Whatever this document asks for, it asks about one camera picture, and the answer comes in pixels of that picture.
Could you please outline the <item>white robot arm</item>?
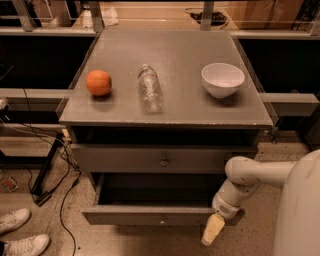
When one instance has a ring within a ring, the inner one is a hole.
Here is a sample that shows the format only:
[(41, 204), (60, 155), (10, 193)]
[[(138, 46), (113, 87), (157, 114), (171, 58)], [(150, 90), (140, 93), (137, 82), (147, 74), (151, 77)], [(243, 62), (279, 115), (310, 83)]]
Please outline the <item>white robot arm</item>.
[(273, 256), (320, 256), (320, 150), (287, 162), (233, 157), (225, 174), (212, 200), (214, 213), (203, 232), (204, 245), (211, 245), (240, 203), (265, 184), (281, 190)]

